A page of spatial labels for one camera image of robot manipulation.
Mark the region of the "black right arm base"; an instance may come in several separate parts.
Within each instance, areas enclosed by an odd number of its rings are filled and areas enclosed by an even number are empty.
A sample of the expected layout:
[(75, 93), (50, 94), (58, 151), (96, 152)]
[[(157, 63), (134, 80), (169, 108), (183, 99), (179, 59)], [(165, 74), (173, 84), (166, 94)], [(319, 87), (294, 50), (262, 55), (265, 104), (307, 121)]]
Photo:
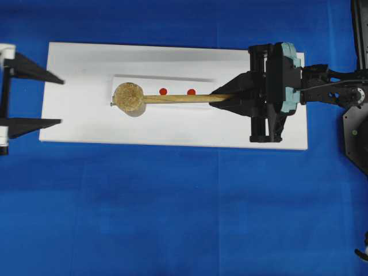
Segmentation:
[(343, 114), (343, 132), (345, 155), (367, 175), (367, 104)]

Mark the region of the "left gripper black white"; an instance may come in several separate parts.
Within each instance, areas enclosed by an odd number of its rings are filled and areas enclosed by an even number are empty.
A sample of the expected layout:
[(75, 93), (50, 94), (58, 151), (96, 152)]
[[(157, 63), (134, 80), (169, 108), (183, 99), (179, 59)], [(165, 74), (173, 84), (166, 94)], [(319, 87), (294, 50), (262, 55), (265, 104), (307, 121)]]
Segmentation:
[(15, 45), (1, 43), (1, 70), (3, 71), (1, 90), (1, 155), (9, 154), (9, 139), (60, 124), (60, 119), (8, 118), (11, 77), (32, 79), (43, 82), (64, 84), (53, 73), (40, 67), (25, 55), (16, 52)]

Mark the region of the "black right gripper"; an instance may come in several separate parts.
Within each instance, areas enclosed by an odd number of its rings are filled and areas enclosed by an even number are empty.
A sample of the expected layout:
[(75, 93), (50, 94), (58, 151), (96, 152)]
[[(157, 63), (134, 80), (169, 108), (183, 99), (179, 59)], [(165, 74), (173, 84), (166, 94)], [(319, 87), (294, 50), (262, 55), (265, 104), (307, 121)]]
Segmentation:
[(293, 114), (281, 112), (283, 101), (283, 60), (281, 43), (251, 46), (251, 72), (244, 72), (211, 92), (211, 95), (240, 95), (253, 91), (255, 83), (255, 106), (258, 112), (253, 116), (252, 101), (244, 99), (227, 99), (210, 102), (210, 106), (226, 110), (241, 116), (251, 117), (252, 143), (279, 143), (287, 117)]

